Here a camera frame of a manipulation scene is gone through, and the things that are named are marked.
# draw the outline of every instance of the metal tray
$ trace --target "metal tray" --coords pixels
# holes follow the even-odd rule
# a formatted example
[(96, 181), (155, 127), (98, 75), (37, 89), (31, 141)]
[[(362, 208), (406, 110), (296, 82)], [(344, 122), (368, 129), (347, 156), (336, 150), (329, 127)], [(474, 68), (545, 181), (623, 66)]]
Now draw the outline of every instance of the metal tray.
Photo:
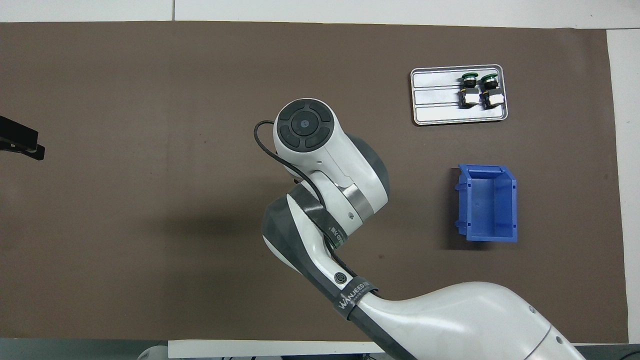
[[(477, 72), (478, 79), (497, 73), (499, 86), (504, 92), (504, 104), (492, 109), (485, 109), (482, 104), (462, 108), (458, 101), (461, 77), (470, 71)], [(411, 93), (413, 121), (418, 125), (499, 121), (507, 117), (504, 75), (502, 67), (497, 64), (414, 69), (411, 71)]]

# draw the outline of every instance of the black cable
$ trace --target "black cable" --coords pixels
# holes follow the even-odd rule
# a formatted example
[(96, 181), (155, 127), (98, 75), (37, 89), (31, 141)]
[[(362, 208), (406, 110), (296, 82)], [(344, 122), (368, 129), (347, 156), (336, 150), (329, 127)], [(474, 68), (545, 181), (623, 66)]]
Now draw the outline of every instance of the black cable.
[(629, 356), (636, 355), (636, 354), (640, 354), (640, 350), (632, 351), (632, 352), (628, 353), (627, 355), (621, 357), (620, 360), (624, 360), (624, 359), (628, 358)]
[[(276, 155), (273, 152), (271, 152), (271, 150), (267, 149), (267, 147), (264, 146), (262, 141), (260, 141), (260, 137), (258, 136), (258, 128), (260, 128), (260, 126), (262, 126), (264, 124), (273, 124), (273, 121), (271, 121), (271, 120), (263, 120), (263, 121), (260, 121), (258, 124), (255, 125), (255, 128), (253, 129), (253, 138), (255, 139), (255, 142), (262, 149), (262, 151), (266, 152), (267, 155), (271, 156), (277, 162), (279, 162), (279, 163), (283, 164), (284, 166), (286, 166), (287, 168), (291, 169), (293, 172), (298, 174), (298, 176), (300, 176), (300, 178), (302, 178), (302, 180), (306, 181), (307, 184), (309, 184), (309, 186), (311, 186), (311, 189), (313, 189), (313, 191), (316, 193), (318, 201), (320, 202), (320, 205), (322, 205), (324, 208), (326, 208), (326, 206), (324, 204), (324, 199), (322, 197), (322, 194), (320, 194), (320, 190), (317, 188), (316, 184), (314, 184), (314, 182), (311, 181), (309, 176), (307, 176), (304, 172), (302, 172), (300, 169), (295, 167), (292, 163), (289, 163), (287, 160), (284, 160), (283, 158), (281, 158), (278, 155)], [(324, 244), (325, 244), (327, 250), (329, 251), (329, 255), (331, 255), (331, 258), (336, 263), (338, 263), (338, 265), (340, 265), (344, 269), (344, 271), (346, 271), (349, 275), (351, 275), (353, 277), (358, 276), (358, 274), (356, 274), (355, 271), (353, 271), (350, 267), (348, 267), (347, 264), (345, 264), (344, 261), (342, 261), (342, 259), (338, 257), (338, 255), (333, 250), (333, 245), (331, 244), (331, 241), (329, 240), (329, 238), (326, 235), (323, 235), (323, 240), (324, 240)]]

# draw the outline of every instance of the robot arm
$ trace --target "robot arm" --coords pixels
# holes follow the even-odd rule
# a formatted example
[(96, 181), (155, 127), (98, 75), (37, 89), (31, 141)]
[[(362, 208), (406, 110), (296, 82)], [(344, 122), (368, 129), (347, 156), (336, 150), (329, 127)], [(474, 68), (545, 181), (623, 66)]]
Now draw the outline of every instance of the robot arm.
[(532, 306), (496, 284), (467, 282), (400, 301), (377, 297), (375, 287), (336, 262), (328, 246), (337, 248), (387, 203), (384, 164), (315, 99), (285, 106), (273, 135), (278, 155), (307, 179), (269, 205), (264, 241), (388, 354), (419, 360), (583, 359)]

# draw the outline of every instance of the blue plastic bin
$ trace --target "blue plastic bin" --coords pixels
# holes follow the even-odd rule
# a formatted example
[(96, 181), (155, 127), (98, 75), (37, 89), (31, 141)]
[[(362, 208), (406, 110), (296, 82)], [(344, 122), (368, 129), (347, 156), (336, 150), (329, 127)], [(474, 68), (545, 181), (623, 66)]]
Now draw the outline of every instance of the blue plastic bin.
[(518, 241), (516, 179), (502, 165), (458, 165), (456, 226), (469, 241)]

